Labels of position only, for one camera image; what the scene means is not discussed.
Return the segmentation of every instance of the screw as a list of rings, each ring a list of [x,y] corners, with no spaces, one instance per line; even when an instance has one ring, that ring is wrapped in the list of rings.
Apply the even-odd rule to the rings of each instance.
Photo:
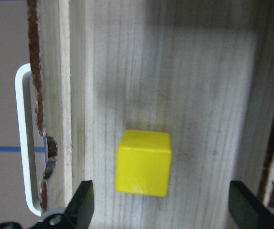
[[[50,225],[56,225],[61,221],[62,221],[62,216],[61,215],[56,215],[52,219],[49,220],[49,224]]]

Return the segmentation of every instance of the white handle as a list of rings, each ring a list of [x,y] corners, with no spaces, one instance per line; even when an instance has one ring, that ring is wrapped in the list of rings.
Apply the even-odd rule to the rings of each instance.
[[[30,96],[30,64],[24,64],[16,72],[15,91],[19,135],[21,142],[21,158],[23,169],[24,189],[27,205],[32,213],[41,215],[40,200],[37,192],[32,109]]]

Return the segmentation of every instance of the white wall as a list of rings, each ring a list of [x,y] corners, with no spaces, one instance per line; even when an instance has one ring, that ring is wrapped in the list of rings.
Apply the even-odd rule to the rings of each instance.
[[[0,146],[20,146],[14,79],[29,62],[26,1],[0,1]],[[36,146],[42,146],[38,137]],[[41,175],[44,154],[36,158]],[[0,222],[16,221],[24,228],[37,221],[27,207],[23,189],[21,155],[0,152]]]

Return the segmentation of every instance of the blue line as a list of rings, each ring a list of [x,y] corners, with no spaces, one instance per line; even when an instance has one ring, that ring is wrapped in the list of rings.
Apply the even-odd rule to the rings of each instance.
[[[47,159],[47,145],[46,145],[46,138],[45,137],[42,137],[42,141],[43,141],[43,148],[45,150],[45,161],[47,163],[48,159]]]
[[[45,153],[45,147],[35,147],[36,153]],[[21,148],[19,146],[0,146],[0,152],[21,152]]]

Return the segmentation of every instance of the light wood surface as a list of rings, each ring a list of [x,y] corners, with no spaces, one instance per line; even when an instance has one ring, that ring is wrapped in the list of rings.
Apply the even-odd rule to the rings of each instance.
[[[92,179],[92,229],[233,228],[229,181],[257,191],[274,115],[274,0],[39,0],[38,14],[50,207]],[[126,129],[171,134],[166,198],[115,192]]]

